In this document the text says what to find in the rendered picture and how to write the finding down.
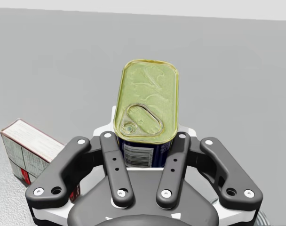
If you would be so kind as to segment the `green and blue rectangular can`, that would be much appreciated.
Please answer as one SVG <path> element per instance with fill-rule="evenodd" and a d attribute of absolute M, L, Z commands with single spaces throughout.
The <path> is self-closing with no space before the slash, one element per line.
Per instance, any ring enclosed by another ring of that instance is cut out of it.
<path fill-rule="evenodd" d="M 178 132 L 178 88 L 171 63 L 135 59 L 124 66 L 113 130 L 127 167 L 165 165 Z"/>

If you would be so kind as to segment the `red and white carton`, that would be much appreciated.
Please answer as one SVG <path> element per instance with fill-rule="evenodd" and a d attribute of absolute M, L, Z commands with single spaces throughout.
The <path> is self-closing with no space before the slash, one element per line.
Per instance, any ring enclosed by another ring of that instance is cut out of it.
<path fill-rule="evenodd" d="M 30 185 L 53 161 L 64 145 L 17 119 L 0 131 L 13 174 Z"/>

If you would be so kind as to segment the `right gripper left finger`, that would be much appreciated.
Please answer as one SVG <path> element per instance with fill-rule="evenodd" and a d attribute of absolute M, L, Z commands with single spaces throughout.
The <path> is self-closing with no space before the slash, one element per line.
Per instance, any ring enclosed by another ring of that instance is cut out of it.
<path fill-rule="evenodd" d="M 74 137 L 27 188 L 29 208 L 49 209 L 64 206 L 80 181 L 91 170 L 102 165 L 108 177 L 115 205 L 128 207 L 134 192 L 119 149 L 117 137 L 105 130 L 92 139 Z"/>

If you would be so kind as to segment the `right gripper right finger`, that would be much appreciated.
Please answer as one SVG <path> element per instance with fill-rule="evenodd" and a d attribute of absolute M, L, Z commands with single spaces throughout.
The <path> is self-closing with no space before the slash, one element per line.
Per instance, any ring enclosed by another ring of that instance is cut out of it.
<path fill-rule="evenodd" d="M 254 181 L 215 137 L 198 140 L 186 132 L 173 139 L 159 182 L 156 202 L 164 208 L 176 206 L 187 166 L 195 167 L 209 182 L 220 204 L 230 210 L 257 210 L 263 194 Z"/>

